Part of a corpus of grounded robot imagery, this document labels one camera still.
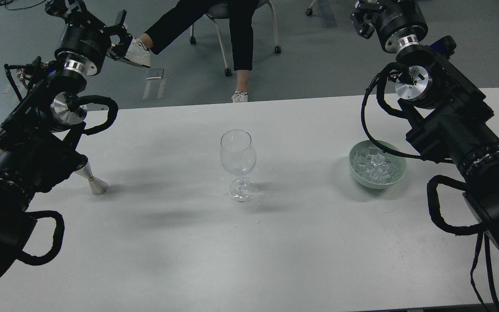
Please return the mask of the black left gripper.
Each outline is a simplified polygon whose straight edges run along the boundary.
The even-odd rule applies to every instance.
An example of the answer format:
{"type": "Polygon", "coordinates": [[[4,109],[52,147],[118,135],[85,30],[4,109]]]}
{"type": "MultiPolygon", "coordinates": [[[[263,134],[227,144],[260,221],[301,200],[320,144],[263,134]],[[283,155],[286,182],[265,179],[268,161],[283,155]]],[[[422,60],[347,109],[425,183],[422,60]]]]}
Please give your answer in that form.
{"type": "Polygon", "coordinates": [[[83,57],[87,75],[98,75],[106,56],[111,59],[123,59],[130,47],[133,36],[127,32],[125,19],[127,11],[117,14],[116,24],[105,26],[104,34],[73,24],[87,23],[87,8],[83,0],[46,0],[45,12],[65,21],[61,38],[54,51],[54,57],[64,60],[69,55],[83,57]],[[119,43],[112,44],[110,37],[117,36],[119,43]]]}

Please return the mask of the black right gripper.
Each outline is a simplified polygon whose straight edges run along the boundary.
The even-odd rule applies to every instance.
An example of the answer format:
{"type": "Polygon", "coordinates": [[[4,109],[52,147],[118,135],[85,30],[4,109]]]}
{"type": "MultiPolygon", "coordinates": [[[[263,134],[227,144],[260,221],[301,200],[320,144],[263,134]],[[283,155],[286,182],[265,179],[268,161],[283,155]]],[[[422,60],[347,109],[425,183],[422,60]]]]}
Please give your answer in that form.
{"type": "Polygon", "coordinates": [[[388,0],[357,0],[350,16],[355,32],[369,39],[377,31],[386,53],[398,53],[398,40],[414,34],[422,41],[428,26],[418,4],[389,4],[388,0]],[[368,11],[377,11],[373,15],[368,11]]]}

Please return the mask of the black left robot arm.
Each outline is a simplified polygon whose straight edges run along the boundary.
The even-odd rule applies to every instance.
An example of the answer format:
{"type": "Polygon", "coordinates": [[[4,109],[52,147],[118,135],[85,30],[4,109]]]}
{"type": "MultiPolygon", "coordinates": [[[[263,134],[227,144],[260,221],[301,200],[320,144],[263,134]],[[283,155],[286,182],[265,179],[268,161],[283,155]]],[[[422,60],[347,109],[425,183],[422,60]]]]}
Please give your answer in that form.
{"type": "Polygon", "coordinates": [[[48,193],[74,172],[88,171],[88,158],[76,151],[83,135],[107,130],[117,118],[110,97],[79,96],[88,76],[101,72],[105,58],[125,56],[133,36],[126,11],[108,26],[83,0],[49,0],[45,11],[65,22],[54,52],[23,65],[26,95],[1,124],[0,131],[0,277],[19,260],[44,265],[61,251],[64,219],[56,211],[28,212],[36,193],[48,193]]]}

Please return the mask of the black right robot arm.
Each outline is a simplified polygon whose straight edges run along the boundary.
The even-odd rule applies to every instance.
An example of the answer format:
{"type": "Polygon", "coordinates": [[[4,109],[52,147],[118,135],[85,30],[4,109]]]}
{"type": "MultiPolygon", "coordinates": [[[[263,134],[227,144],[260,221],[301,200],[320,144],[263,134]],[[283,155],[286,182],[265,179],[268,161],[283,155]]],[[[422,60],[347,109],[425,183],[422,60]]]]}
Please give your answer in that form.
{"type": "Polygon", "coordinates": [[[371,81],[362,101],[360,118],[366,136],[383,152],[410,159],[454,164],[463,181],[436,175],[427,183],[432,223],[456,236],[476,235],[472,270],[481,248],[493,304],[499,311],[489,243],[499,250],[499,137],[487,126],[493,110],[485,95],[450,63],[456,43],[451,36],[424,45],[428,26],[414,0],[359,0],[350,17],[363,38],[377,34],[384,52],[395,53],[371,81]],[[406,141],[418,152],[407,154],[375,140],[366,126],[366,104],[376,91],[380,108],[411,126],[406,141]],[[461,190],[477,224],[449,225],[441,214],[437,188],[461,190]]]}

